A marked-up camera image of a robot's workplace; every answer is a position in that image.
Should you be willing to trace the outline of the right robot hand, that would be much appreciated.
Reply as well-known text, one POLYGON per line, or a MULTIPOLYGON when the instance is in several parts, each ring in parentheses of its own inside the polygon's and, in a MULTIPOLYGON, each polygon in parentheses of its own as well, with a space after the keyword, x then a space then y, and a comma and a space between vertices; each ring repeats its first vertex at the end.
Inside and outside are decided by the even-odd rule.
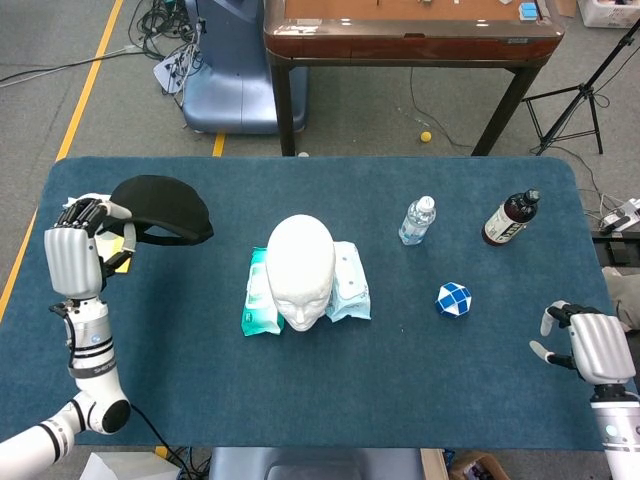
POLYGON ((555 324, 568 332, 571 353, 561 355, 531 340, 529 347, 545 363, 577 371, 583 381, 594 386, 623 385, 636 375, 625 332, 617 317, 593 307, 558 300, 545 309, 540 334, 548 336, 555 324))

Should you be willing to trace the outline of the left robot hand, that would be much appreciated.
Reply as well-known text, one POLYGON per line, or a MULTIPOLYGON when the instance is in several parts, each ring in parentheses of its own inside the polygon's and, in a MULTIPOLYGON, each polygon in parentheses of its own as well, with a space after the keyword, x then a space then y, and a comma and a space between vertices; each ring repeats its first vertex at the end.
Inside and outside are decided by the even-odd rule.
POLYGON ((73 300, 98 296, 106 279, 132 258, 135 246, 136 229, 129 209, 101 195, 70 197, 53 226, 44 233, 54 291, 73 300), (103 260, 96 237, 107 219, 123 222, 123 245, 119 252, 103 260))

